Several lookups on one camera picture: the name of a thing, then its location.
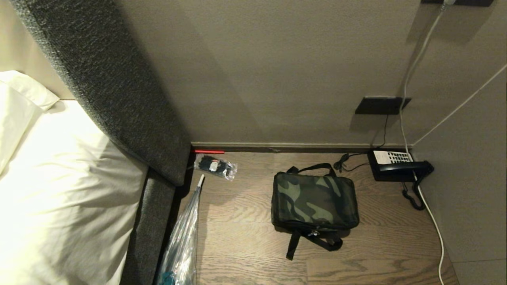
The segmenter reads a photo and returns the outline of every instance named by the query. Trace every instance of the black cable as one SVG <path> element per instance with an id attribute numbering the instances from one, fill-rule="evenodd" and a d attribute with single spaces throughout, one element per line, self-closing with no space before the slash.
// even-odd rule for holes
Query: black cable
<path id="1" fill-rule="evenodd" d="M 345 167 L 343 167 L 343 166 L 342 166 L 342 169 L 343 169 L 344 171 L 346 171 L 346 172 L 350 172 L 350 171 L 353 171 L 353 170 L 355 170 L 356 168 L 359 168 L 359 167 L 361 167 L 361 166 L 363 166 L 363 165 L 369 165 L 369 164 L 370 164 L 369 162 L 367 162 L 367 163 L 363 163 L 363 164 L 360 164 L 360 165 L 358 165 L 358 166 L 354 167 L 353 169 L 347 169 L 347 168 L 345 168 Z"/>
<path id="2" fill-rule="evenodd" d="M 409 195 L 407 185 L 405 185 L 405 182 L 403 182 L 404 189 L 402 191 L 403 197 L 407 198 L 410 201 L 410 204 L 414 209 L 422 211 L 426 209 L 426 206 L 424 205 L 424 202 L 422 201 L 421 193 L 419 193 L 419 184 L 421 184 L 422 180 L 430 175 L 434 171 L 433 166 L 430 164 L 428 169 L 425 169 L 423 172 L 419 171 L 417 175 L 417 181 L 412 184 L 412 191 L 414 192 L 415 196 L 419 199 L 419 204 L 415 201 L 415 199 Z"/>
<path id="3" fill-rule="evenodd" d="M 387 116 L 385 116 L 385 123 L 384 123 L 384 142 L 379 145 L 378 147 L 374 148 L 374 149 L 379 149 L 381 147 L 383 147 L 385 145 L 385 134 L 386 134 L 386 129 L 387 129 L 387 120 L 389 119 L 389 114 L 387 114 Z"/>
<path id="4" fill-rule="evenodd" d="M 386 134 L 386 130 L 387 130 L 387 120 L 388 119 L 389 119 L 389 114 L 385 117 L 385 123 L 384 123 L 384 142 L 381 145 L 379 145 L 377 147 L 374 147 L 373 150 L 377 150 L 377 149 L 379 149 L 379 148 L 381 148 L 381 147 L 383 147 L 385 145 L 385 134 Z M 338 170 L 341 173 L 342 170 L 349 172 L 349 171 L 353 171 L 354 169 L 356 169 L 356 168 L 358 168 L 360 166 L 367 165 L 369 163 L 363 163 L 363 164 L 358 165 L 358 166 L 356 166 L 356 167 L 354 167 L 353 169 L 350 169 L 350 170 L 346 169 L 344 167 L 345 161 L 347 161 L 350 157 L 355 156 L 355 155 L 363 155 L 363 154 L 367 154 L 367 153 L 368 153 L 367 151 L 366 152 L 362 152 L 362 153 L 354 153 L 354 154 L 348 154 L 348 153 L 346 153 L 346 154 L 342 155 L 342 157 L 340 158 L 339 161 L 337 161 L 337 162 L 335 162 L 335 164 L 333 164 L 333 168 L 336 169 L 336 170 Z"/>

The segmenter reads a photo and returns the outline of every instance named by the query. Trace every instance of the camouflage bag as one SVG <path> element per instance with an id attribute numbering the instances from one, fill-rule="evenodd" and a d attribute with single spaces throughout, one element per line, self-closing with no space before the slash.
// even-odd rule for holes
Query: camouflage bag
<path id="1" fill-rule="evenodd" d="M 327 168 L 329 173 L 325 176 L 298 174 L 318 168 Z M 338 232 L 359 224 L 354 183 L 337 177 L 329 163 L 279 172 L 273 184 L 271 222 L 292 233 L 286 255 L 289 260 L 294 257 L 301 236 L 328 251 L 337 251 L 343 244 Z"/>

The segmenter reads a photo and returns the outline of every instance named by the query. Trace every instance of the beige wall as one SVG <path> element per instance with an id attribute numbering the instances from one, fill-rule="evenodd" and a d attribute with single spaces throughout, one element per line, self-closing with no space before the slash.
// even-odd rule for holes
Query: beige wall
<path id="1" fill-rule="evenodd" d="M 435 167 L 422 187 L 461 285 L 505 284 L 506 77 L 504 70 L 414 147 Z"/>
<path id="2" fill-rule="evenodd" d="M 398 95 L 422 30 L 419 0 L 117 0 L 192 141 L 335 146 L 382 141 L 363 96 Z M 452 7 L 409 87 L 410 143 L 505 63 L 507 2 Z M 400 144 L 397 118 L 387 141 Z"/>
<path id="3" fill-rule="evenodd" d="M 0 0 L 0 71 L 13 69 L 30 75 L 60 98 L 73 98 L 9 1 Z"/>

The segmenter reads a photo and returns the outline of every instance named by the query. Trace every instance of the bag handle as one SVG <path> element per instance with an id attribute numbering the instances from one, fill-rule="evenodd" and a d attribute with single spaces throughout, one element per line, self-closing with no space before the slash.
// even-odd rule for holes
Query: bag handle
<path id="1" fill-rule="evenodd" d="M 294 258 L 294 253 L 296 252 L 296 248 L 298 247 L 299 238 L 302 236 L 300 231 L 294 231 L 291 236 L 291 241 L 288 243 L 287 255 L 285 257 L 288 260 L 292 260 Z M 315 243 L 321 248 L 327 250 L 328 252 L 333 252 L 339 250 L 343 245 L 343 240 L 338 236 L 338 233 L 335 233 L 332 238 L 333 244 L 330 244 L 326 241 L 321 240 L 313 234 L 303 235 L 309 241 Z"/>
<path id="2" fill-rule="evenodd" d="M 289 170 L 287 170 L 287 173 L 298 174 L 298 173 L 303 172 L 303 171 L 320 169 L 320 168 L 329 169 L 329 173 L 326 174 L 326 175 L 324 175 L 324 176 L 336 177 L 336 172 L 334 171 L 333 167 L 329 163 L 319 163 L 319 164 L 315 164 L 315 165 L 310 166 L 310 167 L 303 168 L 301 170 L 299 170 L 295 166 L 293 166 Z"/>

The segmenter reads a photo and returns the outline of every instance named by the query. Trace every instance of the wooden floor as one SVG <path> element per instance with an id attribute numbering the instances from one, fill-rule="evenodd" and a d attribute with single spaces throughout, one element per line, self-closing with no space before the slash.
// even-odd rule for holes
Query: wooden floor
<path id="1" fill-rule="evenodd" d="M 290 235 L 276 232 L 270 220 L 273 176 L 293 165 L 333 164 L 341 155 L 216 157 L 237 163 L 238 173 L 232 182 L 206 175 L 199 206 L 199 284 L 439 284 L 437 233 L 428 213 L 413 209 L 402 196 L 400 183 L 374 181 L 369 166 L 340 174 L 355 183 L 360 225 L 343 238 L 343 247 L 336 252 L 302 238 L 294 260 L 289 261 L 285 253 Z M 355 156 L 346 164 L 363 162 L 366 156 Z M 194 172 L 191 191 L 201 173 Z M 308 174 L 323 175 L 325 170 Z M 445 284 L 458 284 L 447 255 L 442 272 Z"/>

